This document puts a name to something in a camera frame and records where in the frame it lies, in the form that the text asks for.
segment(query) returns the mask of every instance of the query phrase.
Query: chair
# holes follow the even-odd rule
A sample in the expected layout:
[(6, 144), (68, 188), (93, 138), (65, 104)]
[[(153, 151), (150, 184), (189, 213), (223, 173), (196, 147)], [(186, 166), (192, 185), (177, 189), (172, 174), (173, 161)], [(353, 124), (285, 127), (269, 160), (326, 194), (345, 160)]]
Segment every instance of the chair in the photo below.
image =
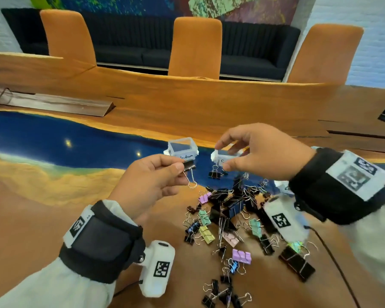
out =
[(168, 75), (178, 77), (220, 78), (222, 24), (202, 17), (178, 17)]
[(91, 36), (80, 13), (51, 9), (40, 11), (40, 16), (50, 56), (97, 65)]
[(317, 24), (309, 30), (288, 76), (288, 83), (345, 84), (363, 28)]

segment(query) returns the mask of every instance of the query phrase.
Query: person's right hand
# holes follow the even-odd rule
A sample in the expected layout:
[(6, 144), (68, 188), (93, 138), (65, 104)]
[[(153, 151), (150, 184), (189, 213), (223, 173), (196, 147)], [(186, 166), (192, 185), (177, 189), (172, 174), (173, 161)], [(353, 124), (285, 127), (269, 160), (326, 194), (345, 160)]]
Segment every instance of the person's right hand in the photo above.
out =
[(273, 180), (290, 180), (315, 155), (315, 150), (275, 127), (256, 123), (229, 129), (216, 143), (220, 150), (232, 142), (234, 154), (247, 148), (237, 158), (224, 162), (225, 171), (243, 171)]

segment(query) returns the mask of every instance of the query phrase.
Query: black sofa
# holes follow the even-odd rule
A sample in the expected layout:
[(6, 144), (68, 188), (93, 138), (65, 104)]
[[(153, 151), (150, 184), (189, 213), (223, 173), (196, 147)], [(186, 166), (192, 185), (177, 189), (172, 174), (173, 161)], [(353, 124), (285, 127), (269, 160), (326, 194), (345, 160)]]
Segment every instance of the black sofa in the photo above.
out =
[[(48, 55), (36, 9), (2, 9), (23, 52)], [(174, 19), (82, 13), (97, 62), (168, 69)], [(300, 31), (288, 25), (222, 22), (221, 74), (282, 80)]]

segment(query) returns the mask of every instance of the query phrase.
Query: wrist strap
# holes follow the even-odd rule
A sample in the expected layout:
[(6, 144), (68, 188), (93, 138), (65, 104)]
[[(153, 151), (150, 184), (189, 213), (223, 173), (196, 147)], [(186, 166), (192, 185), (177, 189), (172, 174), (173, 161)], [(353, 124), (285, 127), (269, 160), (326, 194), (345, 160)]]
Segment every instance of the wrist strap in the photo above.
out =
[[(347, 225), (375, 212), (385, 204), (385, 183), (383, 187), (373, 192), (364, 201), (357, 192), (347, 188), (339, 181), (339, 176), (333, 177), (328, 171), (336, 162), (341, 161), (343, 153), (329, 148), (319, 148), (314, 157), (289, 182), (290, 189), (301, 198), (310, 208), (323, 217), (339, 225)], [(379, 167), (364, 161), (379, 171)], [(364, 181), (360, 188), (366, 188)]]
[(93, 205), (91, 211), (94, 215), (83, 222), (82, 214), (67, 232), (75, 236), (71, 244), (63, 243), (59, 257), (75, 273), (110, 284), (143, 255), (142, 228), (115, 216), (102, 201)]

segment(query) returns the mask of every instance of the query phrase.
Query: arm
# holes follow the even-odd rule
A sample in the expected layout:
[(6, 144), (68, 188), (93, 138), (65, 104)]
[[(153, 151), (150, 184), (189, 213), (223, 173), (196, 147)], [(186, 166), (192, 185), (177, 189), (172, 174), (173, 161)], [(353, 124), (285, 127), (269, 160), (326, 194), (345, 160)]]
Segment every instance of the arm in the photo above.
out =
[[(98, 231), (107, 230), (117, 233), (123, 228), (130, 228), (130, 230), (135, 228), (137, 231), (138, 226), (132, 218), (138, 217), (160, 198), (177, 194), (178, 185), (188, 183), (184, 176), (179, 176), (184, 170), (181, 162), (181, 159), (175, 157), (151, 155), (131, 164), (109, 199), (99, 201), (91, 207), (95, 215), (81, 227), (83, 229), (86, 227), (86, 230), (90, 229), (90, 231), (78, 232), (73, 243), (66, 242), (65, 239), (59, 257), (2, 296), (0, 308), (107, 307), (113, 299), (119, 273), (137, 260), (138, 255), (133, 255), (131, 252), (126, 256), (125, 246), (122, 250), (117, 250), (117, 243), (113, 238), (110, 243), (108, 242), (109, 238), (113, 237), (110, 236), (110, 232), (105, 233), (107, 239), (102, 240), (103, 242), (97, 241), (97, 238), (102, 238)], [(91, 233), (91, 230), (94, 230), (93, 233), (97, 235), (89, 236), (88, 233)], [(112, 264), (115, 259), (123, 255), (125, 257), (119, 263)], [(111, 274), (105, 270), (106, 267), (113, 269)]]
[(377, 168), (378, 187), (372, 178), (359, 190), (364, 199), (331, 177), (327, 170), (344, 155), (331, 149), (317, 151), (266, 124), (237, 126), (216, 144), (232, 142), (231, 153), (246, 148), (243, 156), (224, 163), (224, 170), (251, 172), (273, 180), (289, 181), (290, 189), (314, 211), (340, 225), (361, 264), (385, 285), (385, 171)]

